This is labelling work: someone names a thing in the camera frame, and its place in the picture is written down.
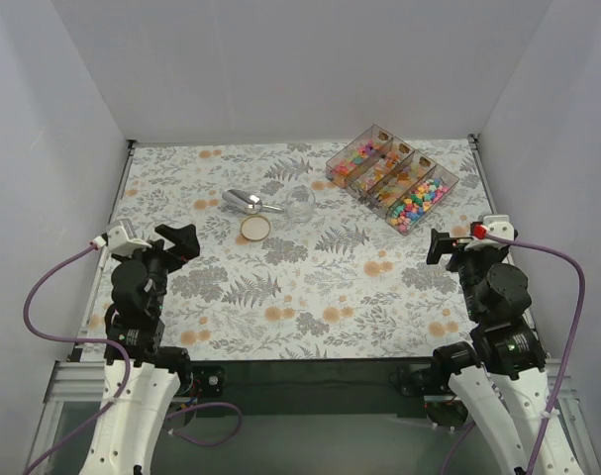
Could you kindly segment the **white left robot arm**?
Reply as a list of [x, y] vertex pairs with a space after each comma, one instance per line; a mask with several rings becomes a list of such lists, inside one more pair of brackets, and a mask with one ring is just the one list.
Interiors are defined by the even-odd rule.
[[100, 411], [84, 474], [147, 474], [168, 407], [194, 382], [188, 352], [161, 343], [169, 274], [200, 254], [194, 225], [159, 225], [137, 237], [130, 220], [109, 225], [100, 243], [117, 265], [105, 315], [107, 345]]

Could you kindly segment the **clear glass jar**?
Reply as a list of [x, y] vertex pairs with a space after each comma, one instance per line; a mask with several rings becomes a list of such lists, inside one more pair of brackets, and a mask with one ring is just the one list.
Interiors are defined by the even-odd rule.
[[294, 187], [286, 195], [285, 210], [291, 222], [309, 222], [315, 214], [315, 205], [314, 192], [304, 185]]

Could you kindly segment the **silver metal scoop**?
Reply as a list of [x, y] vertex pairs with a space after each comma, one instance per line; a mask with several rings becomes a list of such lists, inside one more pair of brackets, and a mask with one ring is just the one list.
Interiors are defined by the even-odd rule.
[[247, 215], [255, 215], [261, 212], [284, 214], [285, 209], [280, 206], [267, 205], [253, 193], [238, 189], [230, 189], [222, 193], [222, 198]]

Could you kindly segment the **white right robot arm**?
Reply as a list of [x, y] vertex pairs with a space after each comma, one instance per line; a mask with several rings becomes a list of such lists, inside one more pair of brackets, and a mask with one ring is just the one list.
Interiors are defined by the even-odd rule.
[[549, 381], [546, 353], [524, 318], [528, 278], [505, 260], [516, 235], [502, 221], [476, 222], [468, 237], [431, 232], [426, 262], [449, 256], [476, 324], [469, 342], [434, 350], [432, 383], [464, 404], [502, 473], [579, 474], [555, 410], [561, 383]]

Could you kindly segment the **clear divided candy box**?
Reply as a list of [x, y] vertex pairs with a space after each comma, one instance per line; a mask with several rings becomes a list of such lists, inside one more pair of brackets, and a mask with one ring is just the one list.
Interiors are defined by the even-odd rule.
[[326, 162], [326, 178], [406, 236], [459, 178], [411, 144], [373, 125]]

